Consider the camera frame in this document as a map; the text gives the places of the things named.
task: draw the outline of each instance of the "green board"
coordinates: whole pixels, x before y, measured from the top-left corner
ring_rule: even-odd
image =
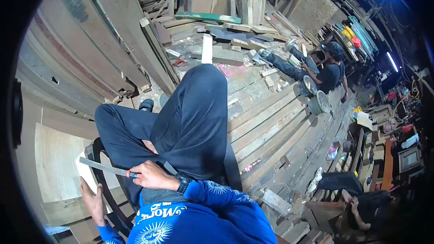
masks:
[[[241,24],[241,18],[221,15],[221,14],[213,14],[213,13],[198,13],[198,12],[178,12],[175,15],[176,19],[192,19],[192,20],[205,20],[205,21],[214,21],[219,23],[234,23]]]

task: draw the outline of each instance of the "hand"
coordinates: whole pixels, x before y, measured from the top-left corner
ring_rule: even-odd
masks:
[[[149,149],[149,151],[153,152],[154,154],[158,155],[157,150],[155,150],[154,144],[152,144],[152,142],[150,142],[149,140],[146,139],[142,139],[143,144],[146,148]]]
[[[98,226],[105,226],[106,221],[104,220],[104,204],[102,203],[102,184],[98,184],[96,188],[96,195],[90,189],[89,185],[80,176],[80,192],[84,203],[86,204],[87,211],[89,211],[95,224]]]
[[[304,61],[301,61],[301,64],[300,64],[300,67],[301,68],[304,68],[304,69],[306,69],[307,70],[307,64],[304,62]]]
[[[178,190],[179,180],[175,176],[168,175],[162,168],[151,160],[147,160],[138,166],[130,169],[132,172],[139,172],[142,178],[134,178],[133,182],[144,188]]]
[[[359,200],[356,197],[353,197],[350,201],[350,204],[351,204],[351,212],[353,212],[353,214],[358,213],[357,206],[359,205]]]

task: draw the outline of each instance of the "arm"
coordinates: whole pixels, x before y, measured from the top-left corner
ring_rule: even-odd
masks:
[[[179,180],[169,176],[159,166],[146,161],[130,169],[140,172],[143,178],[133,182],[145,188],[178,190]],[[209,207],[232,222],[246,236],[263,243],[277,243],[274,232],[259,205],[242,192],[221,186],[212,181],[192,181],[184,197],[193,203]]]
[[[104,219],[105,205],[102,203],[102,185],[98,184],[95,195],[95,193],[93,193],[89,185],[81,176],[80,181],[80,192],[82,194],[83,201],[86,204],[86,208],[99,230],[101,239],[106,243],[125,244],[124,239],[119,236],[119,234],[113,228],[111,228],[110,224],[108,224],[108,222]]]
[[[344,96],[344,98],[345,98],[345,101],[346,101],[346,100],[348,100],[348,84],[347,84],[347,76],[346,75],[343,75],[341,77],[341,82],[342,82],[342,85],[344,86],[344,90],[345,90],[345,96]]]
[[[312,70],[311,70],[309,67],[307,67],[307,64],[306,64],[306,63],[302,62],[301,67],[304,68],[304,69],[306,70],[306,72],[307,72],[307,73],[309,74],[309,76],[313,79],[313,81],[315,81],[315,83],[316,83],[317,85],[323,83],[321,80],[319,80],[318,78],[316,78],[316,74],[314,74],[314,73],[312,72]]]
[[[194,203],[224,214],[225,219],[246,236],[263,243],[276,243],[264,212],[247,194],[212,181],[192,181],[184,196]]]
[[[365,223],[361,219],[359,211],[357,210],[357,206],[359,205],[358,199],[356,197],[353,197],[353,199],[351,200],[350,203],[351,203],[351,212],[354,214],[354,219],[355,219],[359,229],[363,230],[363,231],[369,230],[371,228],[371,224]]]

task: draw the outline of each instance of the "blue light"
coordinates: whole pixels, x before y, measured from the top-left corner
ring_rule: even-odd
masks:
[[[398,68],[396,67],[395,62],[393,61],[393,58],[389,52],[387,52],[387,56],[389,57],[389,61],[393,64],[393,67],[395,67],[395,71],[398,72]]]

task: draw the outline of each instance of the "yellow container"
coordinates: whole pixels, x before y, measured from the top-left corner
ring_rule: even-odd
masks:
[[[355,38],[354,32],[349,28],[349,26],[345,26],[344,30],[342,30],[342,34],[348,37],[348,39],[352,40]]]

